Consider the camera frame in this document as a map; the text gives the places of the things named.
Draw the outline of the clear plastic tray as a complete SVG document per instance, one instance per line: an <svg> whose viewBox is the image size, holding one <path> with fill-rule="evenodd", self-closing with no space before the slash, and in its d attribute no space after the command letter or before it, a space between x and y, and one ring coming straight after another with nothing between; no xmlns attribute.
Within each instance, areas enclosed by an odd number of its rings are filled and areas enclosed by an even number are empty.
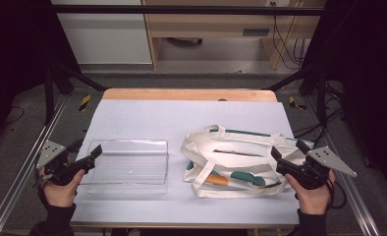
<svg viewBox="0 0 387 236"><path fill-rule="evenodd" d="M168 143L163 140L94 140L102 148L83 178L90 195L161 195L167 192Z"/></svg>

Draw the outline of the aluminium rail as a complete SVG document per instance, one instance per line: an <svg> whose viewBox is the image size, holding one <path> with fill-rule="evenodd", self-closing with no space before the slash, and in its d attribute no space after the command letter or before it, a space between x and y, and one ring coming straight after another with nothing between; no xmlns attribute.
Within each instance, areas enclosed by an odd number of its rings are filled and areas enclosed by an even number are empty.
<svg viewBox="0 0 387 236"><path fill-rule="evenodd" d="M48 140L50 135L52 134L55 125L57 124L59 117L61 116L65 104L67 103L69 97L67 95L61 94L58 98L56 106L54 108L53 116L49 119L49 121L43 126L37 140L34 142L32 149L28 153L28 156L23 163L20 171L18 172L16 178L12 182L9 191L4 197L3 201L0 204L0 233L10 216L14 206L17 203L25 185L28 182L29 176L34 171L34 165L36 164L36 160L38 158L38 154L43 147L43 144Z"/></svg>
<svg viewBox="0 0 387 236"><path fill-rule="evenodd" d="M314 98L312 98L311 96L304 96L304 101L313 120L319 121L315 112L316 104ZM333 151L335 151L337 155L339 154L339 152L336 150L335 145L333 144L331 137L328 134L325 134L323 138L321 138L321 140L325 144L329 145L329 147ZM344 191L346 192L348 204L351 206L351 209L359 224L363 236L380 236L376 223L373 220L364 200L362 199L362 196L355 182L353 181L353 178L349 177L346 174L338 173L337 171L335 171L335 173L338 182L341 184Z"/></svg>

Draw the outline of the black frame strut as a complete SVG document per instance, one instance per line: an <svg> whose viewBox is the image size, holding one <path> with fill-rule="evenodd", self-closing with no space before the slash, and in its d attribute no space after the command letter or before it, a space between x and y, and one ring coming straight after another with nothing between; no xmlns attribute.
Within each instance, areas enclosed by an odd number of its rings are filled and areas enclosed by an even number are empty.
<svg viewBox="0 0 387 236"><path fill-rule="evenodd" d="M48 124L55 114L54 103L54 90L53 86L56 86L58 91L62 94L71 94L74 91L70 78L77 79L85 85L93 88L97 91L106 91L107 87L91 80L82 73L73 70L63 64L50 65L44 74L44 90L45 90L45 105L46 105L46 118L45 124Z"/></svg>
<svg viewBox="0 0 387 236"><path fill-rule="evenodd" d="M327 123L325 108L326 79L324 71L320 66L309 65L302 68L286 79L265 88L265 90L277 91L297 80L303 80L299 87L301 95L310 95L317 89L316 116L320 123L325 125Z"/></svg>

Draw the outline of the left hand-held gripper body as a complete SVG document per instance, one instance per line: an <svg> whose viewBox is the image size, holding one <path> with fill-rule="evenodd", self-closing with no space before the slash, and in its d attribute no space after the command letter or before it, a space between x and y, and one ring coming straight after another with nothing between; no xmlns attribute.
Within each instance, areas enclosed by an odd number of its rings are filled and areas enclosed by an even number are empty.
<svg viewBox="0 0 387 236"><path fill-rule="evenodd" d="M45 180L58 186L65 186L80 170L87 173L95 167L95 160L91 160L89 155L79 160L71 160L69 155L72 153L74 152L68 152L65 146L46 141L35 164L33 187L37 188Z"/></svg>

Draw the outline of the white canvas tote bag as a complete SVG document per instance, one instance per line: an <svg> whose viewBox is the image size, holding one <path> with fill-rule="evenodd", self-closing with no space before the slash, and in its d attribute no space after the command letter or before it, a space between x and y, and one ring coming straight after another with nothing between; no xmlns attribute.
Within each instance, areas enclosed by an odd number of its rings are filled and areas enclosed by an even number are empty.
<svg viewBox="0 0 387 236"><path fill-rule="evenodd" d="M184 180L200 198L232 199L276 195L289 187L276 171L273 149L283 160L304 162L297 140L209 126L186 135L181 153L190 160Z"/></svg>

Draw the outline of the person's left hand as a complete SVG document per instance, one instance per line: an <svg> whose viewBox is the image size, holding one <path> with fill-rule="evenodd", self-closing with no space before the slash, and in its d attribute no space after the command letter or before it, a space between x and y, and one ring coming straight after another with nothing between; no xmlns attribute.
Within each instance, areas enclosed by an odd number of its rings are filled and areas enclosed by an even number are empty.
<svg viewBox="0 0 387 236"><path fill-rule="evenodd" d="M45 180L43 183L43 193L47 203L54 207L71 207L83 176L84 171L80 170L75 174L71 182L65 186L58 186Z"/></svg>

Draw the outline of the yellow black floor tape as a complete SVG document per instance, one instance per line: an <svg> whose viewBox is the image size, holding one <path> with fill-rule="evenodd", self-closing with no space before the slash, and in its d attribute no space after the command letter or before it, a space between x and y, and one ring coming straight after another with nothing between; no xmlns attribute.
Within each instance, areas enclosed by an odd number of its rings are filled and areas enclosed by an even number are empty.
<svg viewBox="0 0 387 236"><path fill-rule="evenodd" d="M296 104L295 99L294 99L293 96L289 96L289 104L290 104L290 107L292 107L292 108L297 108L299 110L306 110L306 106L305 105Z"/></svg>
<svg viewBox="0 0 387 236"><path fill-rule="evenodd" d="M91 98L90 94L87 94L83 97L83 100L82 100L81 105L79 107L79 111L85 111L85 109L90 101L90 98Z"/></svg>

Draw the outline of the dark green drawer label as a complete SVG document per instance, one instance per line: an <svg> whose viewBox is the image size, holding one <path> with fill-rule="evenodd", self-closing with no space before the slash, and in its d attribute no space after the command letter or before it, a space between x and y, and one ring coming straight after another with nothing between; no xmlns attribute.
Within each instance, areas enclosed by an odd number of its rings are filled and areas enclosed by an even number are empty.
<svg viewBox="0 0 387 236"><path fill-rule="evenodd" d="M270 29L244 29L243 36L259 36L264 37L268 36Z"/></svg>

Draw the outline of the black horizontal frame bar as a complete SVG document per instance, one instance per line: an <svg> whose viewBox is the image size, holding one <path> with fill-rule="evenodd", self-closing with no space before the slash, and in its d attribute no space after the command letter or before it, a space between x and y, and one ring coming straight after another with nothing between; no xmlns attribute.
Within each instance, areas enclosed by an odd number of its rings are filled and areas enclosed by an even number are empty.
<svg viewBox="0 0 387 236"><path fill-rule="evenodd" d="M65 14L322 16L325 13L323 8L232 6L53 5L52 9Z"/></svg>

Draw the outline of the white cabinet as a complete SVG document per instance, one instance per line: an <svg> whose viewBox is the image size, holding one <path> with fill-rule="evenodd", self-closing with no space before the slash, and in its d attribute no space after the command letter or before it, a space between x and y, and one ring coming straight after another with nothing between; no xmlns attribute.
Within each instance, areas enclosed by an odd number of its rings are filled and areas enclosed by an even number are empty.
<svg viewBox="0 0 387 236"><path fill-rule="evenodd" d="M143 14L59 14L81 65L150 64Z"/></svg>

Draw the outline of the wooden desk furniture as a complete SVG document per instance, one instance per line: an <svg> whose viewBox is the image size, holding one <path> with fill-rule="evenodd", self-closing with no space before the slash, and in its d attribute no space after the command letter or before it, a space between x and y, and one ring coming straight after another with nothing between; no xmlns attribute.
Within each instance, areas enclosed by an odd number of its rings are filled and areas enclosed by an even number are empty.
<svg viewBox="0 0 387 236"><path fill-rule="evenodd" d="M144 6L236 6L322 8L327 0L140 0ZM261 40L273 69L291 54L287 44L294 39L309 41L317 27L317 16L174 15L146 14L153 40L165 37L232 37ZM268 36L243 36L244 29L270 29Z"/></svg>

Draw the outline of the person's right hand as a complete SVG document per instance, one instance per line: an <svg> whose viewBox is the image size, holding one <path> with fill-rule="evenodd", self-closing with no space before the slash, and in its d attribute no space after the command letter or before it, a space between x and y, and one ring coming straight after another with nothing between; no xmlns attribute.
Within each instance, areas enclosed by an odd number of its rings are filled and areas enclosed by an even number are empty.
<svg viewBox="0 0 387 236"><path fill-rule="evenodd" d="M314 190L305 189L290 174L286 174L285 178L298 196L301 212L320 215L327 211L331 199L329 186L335 182L335 175L332 171L329 172L328 184Z"/></svg>

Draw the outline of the black curtain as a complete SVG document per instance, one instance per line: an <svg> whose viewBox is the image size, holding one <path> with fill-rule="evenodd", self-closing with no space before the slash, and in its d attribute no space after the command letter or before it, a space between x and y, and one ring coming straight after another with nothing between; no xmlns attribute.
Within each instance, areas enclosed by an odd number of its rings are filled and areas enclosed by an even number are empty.
<svg viewBox="0 0 387 236"><path fill-rule="evenodd" d="M0 128L14 97L55 64L80 69L52 0L0 0Z"/></svg>
<svg viewBox="0 0 387 236"><path fill-rule="evenodd" d="M304 59L344 86L344 109L387 180L387 0L326 0Z"/></svg>

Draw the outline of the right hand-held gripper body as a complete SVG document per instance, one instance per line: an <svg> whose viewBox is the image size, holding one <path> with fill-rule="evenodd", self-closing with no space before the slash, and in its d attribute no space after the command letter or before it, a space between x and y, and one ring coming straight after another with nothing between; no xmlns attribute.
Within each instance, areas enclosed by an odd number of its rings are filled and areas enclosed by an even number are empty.
<svg viewBox="0 0 387 236"><path fill-rule="evenodd" d="M325 185L329 179L330 170L336 170L351 177L358 176L357 172L329 147L311 149L307 154L303 154L298 149L298 154L304 156L302 164L295 164L282 156L277 161L276 171L282 175L292 175L307 190Z"/></svg>

